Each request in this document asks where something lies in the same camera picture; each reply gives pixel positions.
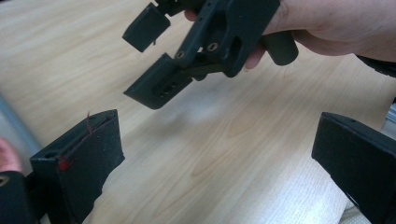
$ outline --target red mark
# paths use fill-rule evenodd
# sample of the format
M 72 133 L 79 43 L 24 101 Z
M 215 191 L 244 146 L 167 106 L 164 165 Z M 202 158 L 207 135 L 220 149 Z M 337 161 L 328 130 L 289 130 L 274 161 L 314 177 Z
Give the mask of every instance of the red mark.
M 58 163 L 58 169 L 60 171 L 66 171 L 67 169 L 70 168 L 70 166 L 73 164 L 72 161 L 68 161 L 64 156 L 60 157 L 60 161 Z

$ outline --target black clamp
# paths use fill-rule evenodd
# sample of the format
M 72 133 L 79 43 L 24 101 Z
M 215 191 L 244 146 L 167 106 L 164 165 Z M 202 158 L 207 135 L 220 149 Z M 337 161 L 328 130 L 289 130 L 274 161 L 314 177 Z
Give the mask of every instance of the black clamp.
M 0 173 L 0 223 L 82 223 L 123 160 L 117 111 L 88 116 L 35 154 L 26 178 Z
M 125 94 L 152 109 L 161 108 L 192 81 L 209 73 L 235 77 L 248 55 L 264 45 L 274 62 L 293 62 L 298 49 L 290 32 L 262 36 L 279 8 L 278 0 L 156 0 L 128 27 L 123 38 L 143 52 L 169 26 L 174 16 L 192 8 L 197 20 L 177 51 L 166 53 Z
M 312 158 L 372 223 L 396 223 L 396 141 L 341 115 L 323 113 Z

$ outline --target screw hole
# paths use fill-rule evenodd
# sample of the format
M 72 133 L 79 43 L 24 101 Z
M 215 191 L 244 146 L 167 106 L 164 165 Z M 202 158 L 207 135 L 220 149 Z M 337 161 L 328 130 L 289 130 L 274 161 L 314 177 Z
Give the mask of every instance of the screw hole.
M 207 46 L 207 50 L 215 51 L 218 47 L 219 47 L 218 43 L 211 43 L 209 46 Z
M 44 158 L 46 158 L 46 159 L 51 159 L 51 158 L 56 157 L 57 155 L 58 155 L 57 152 L 49 152 L 49 153 L 47 153 L 47 154 L 44 156 Z
M 176 55 L 177 58 L 181 59 L 182 57 L 184 57 L 184 51 L 179 51 Z
M 176 82 L 172 82 L 169 86 L 163 89 L 163 95 L 169 95 L 177 86 Z

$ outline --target black handle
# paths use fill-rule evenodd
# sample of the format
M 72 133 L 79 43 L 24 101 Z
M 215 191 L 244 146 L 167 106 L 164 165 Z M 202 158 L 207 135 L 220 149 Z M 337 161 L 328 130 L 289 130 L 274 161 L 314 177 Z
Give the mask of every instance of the black handle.
M 298 56 L 296 43 L 289 31 L 264 35 L 261 42 L 277 65 L 292 63 Z

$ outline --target wooden table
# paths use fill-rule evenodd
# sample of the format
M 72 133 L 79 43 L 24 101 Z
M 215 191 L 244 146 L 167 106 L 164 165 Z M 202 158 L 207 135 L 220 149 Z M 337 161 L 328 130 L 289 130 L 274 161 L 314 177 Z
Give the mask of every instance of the wooden table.
M 0 4 L 0 92 L 38 141 L 116 108 L 126 160 L 85 223 L 337 223 L 347 199 L 310 157 L 322 111 L 380 129 L 396 82 L 354 56 L 300 47 L 285 67 L 194 82 L 158 111 L 123 95 L 191 23 L 155 47 L 121 39 L 149 1 Z

